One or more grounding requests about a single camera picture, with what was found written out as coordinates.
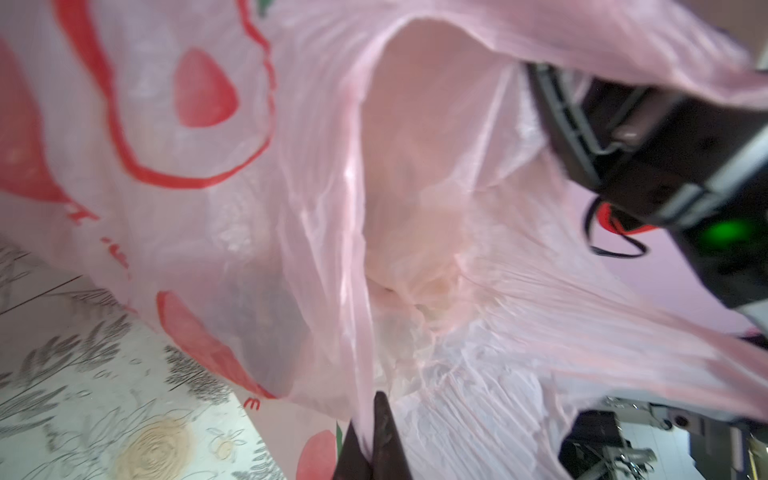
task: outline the crumpled plastic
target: crumpled plastic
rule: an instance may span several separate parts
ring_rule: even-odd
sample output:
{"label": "crumpled plastic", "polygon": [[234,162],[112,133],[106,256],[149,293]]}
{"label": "crumpled plastic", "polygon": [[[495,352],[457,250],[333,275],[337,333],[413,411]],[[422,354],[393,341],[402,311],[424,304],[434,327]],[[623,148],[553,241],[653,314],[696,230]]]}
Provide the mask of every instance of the crumpled plastic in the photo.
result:
{"label": "crumpled plastic", "polygon": [[589,254],[525,61],[768,108],[664,0],[8,0],[0,231],[367,452],[384,388],[416,478],[567,478],[613,389],[768,419],[766,353]]}

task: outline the plastic bag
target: plastic bag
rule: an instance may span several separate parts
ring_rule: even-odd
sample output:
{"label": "plastic bag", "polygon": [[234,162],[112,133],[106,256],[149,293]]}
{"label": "plastic bag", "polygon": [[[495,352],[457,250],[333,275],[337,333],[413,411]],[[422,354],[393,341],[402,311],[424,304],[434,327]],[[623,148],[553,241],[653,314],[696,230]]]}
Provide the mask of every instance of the plastic bag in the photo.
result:
{"label": "plastic bag", "polygon": [[[660,313],[563,211],[521,61],[768,107],[662,0],[11,0],[0,229],[265,401],[388,390],[417,478],[567,478],[612,389],[768,418],[768,357]],[[286,418],[286,422],[295,419]]]}

